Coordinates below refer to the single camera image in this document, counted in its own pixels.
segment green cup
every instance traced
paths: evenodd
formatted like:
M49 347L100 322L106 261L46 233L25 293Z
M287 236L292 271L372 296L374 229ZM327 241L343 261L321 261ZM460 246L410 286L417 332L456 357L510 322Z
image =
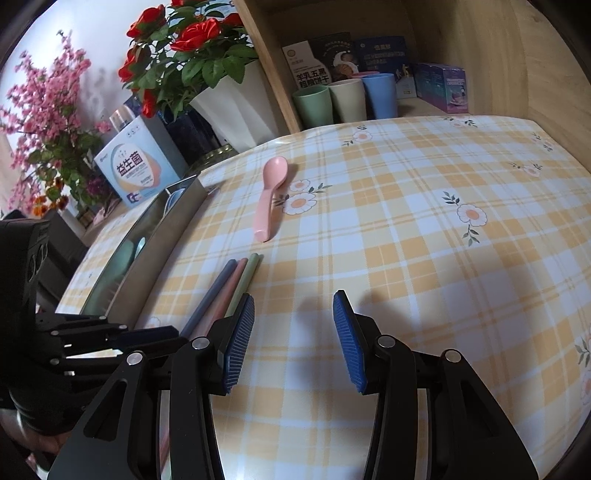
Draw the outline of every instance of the green cup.
M332 125L332 100L326 85L314 85L293 93L295 107L306 128Z

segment gray chopstick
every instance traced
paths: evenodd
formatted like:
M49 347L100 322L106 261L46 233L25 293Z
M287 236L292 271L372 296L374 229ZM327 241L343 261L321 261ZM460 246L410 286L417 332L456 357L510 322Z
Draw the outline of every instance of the gray chopstick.
M203 299L201 300L201 302L199 303L199 305L197 306L197 308L195 309L195 311L193 312L185 326L183 327L183 330L181 330L181 337L189 338L189 336L193 333L195 327L201 321L203 315L205 315L205 312L217 297L217 294L220 293L220 290L226 284L228 278L230 278L230 275L232 275L237 265L238 262L234 259L228 261L226 266L217 276L212 286L209 288L209 290L207 291L207 293L205 294L205 296L203 297Z

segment white wall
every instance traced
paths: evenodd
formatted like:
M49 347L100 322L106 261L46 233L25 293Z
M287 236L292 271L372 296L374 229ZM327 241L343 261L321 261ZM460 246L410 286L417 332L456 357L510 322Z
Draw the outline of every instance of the white wall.
M100 118L103 109L110 115L131 95L129 90L121 88L117 76L129 49L130 38L125 33L144 9L159 3L159 0L57 0L33 23L4 66L0 74L0 103L7 105L7 90L15 83L24 82L24 74L14 72L21 52L28 50L35 66L49 67L60 52L58 30L66 34L71 30L74 49L85 49L92 62L92 67L82 76L79 101L82 118L91 125ZM16 137L11 137L14 148Z

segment wooden cabinet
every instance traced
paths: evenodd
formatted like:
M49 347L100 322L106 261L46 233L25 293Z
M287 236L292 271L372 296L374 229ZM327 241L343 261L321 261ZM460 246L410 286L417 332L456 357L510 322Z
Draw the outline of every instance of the wooden cabinet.
M529 118L591 169L591 85L527 0L234 0L290 132L301 131L281 47L348 31L403 35L411 61L466 69L470 113ZM420 99L401 114L441 115Z

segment beige cup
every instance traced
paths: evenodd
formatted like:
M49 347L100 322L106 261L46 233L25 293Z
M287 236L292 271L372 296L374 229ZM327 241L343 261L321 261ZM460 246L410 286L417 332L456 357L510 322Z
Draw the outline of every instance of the beige cup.
M341 80L329 84L330 96L344 123L365 122L365 88L361 79Z

